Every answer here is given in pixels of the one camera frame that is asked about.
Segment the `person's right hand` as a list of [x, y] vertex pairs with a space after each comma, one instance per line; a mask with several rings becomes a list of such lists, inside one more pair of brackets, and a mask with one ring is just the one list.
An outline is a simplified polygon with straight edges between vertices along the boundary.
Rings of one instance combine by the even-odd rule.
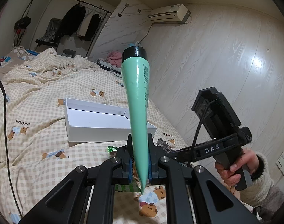
[[225, 169], [225, 167], [218, 162], [215, 162], [215, 169], [226, 185], [234, 186], [241, 179], [241, 175], [237, 174], [236, 171], [243, 165], [247, 165], [250, 174], [253, 174], [255, 171], [257, 171], [259, 167], [259, 160], [253, 150], [244, 149], [242, 156], [240, 156], [236, 162], [229, 167], [229, 169]]

